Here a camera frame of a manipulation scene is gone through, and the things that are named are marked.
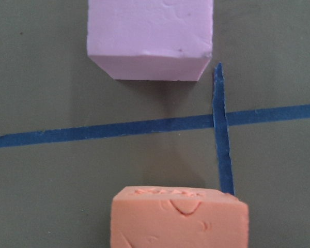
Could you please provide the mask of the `pink foam cube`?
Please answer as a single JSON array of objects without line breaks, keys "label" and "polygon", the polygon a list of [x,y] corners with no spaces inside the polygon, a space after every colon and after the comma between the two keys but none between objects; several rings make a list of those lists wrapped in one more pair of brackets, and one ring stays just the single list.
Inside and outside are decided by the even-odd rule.
[{"label": "pink foam cube", "polygon": [[115,80],[200,79],[212,57],[214,2],[89,1],[87,54]]}]

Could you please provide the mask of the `orange foam cube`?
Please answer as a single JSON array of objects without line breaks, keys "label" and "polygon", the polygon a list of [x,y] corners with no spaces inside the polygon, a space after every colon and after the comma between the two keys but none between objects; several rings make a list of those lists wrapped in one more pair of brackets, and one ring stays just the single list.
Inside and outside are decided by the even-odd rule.
[{"label": "orange foam cube", "polygon": [[214,189],[129,186],[112,201],[111,247],[247,247],[249,207]]}]

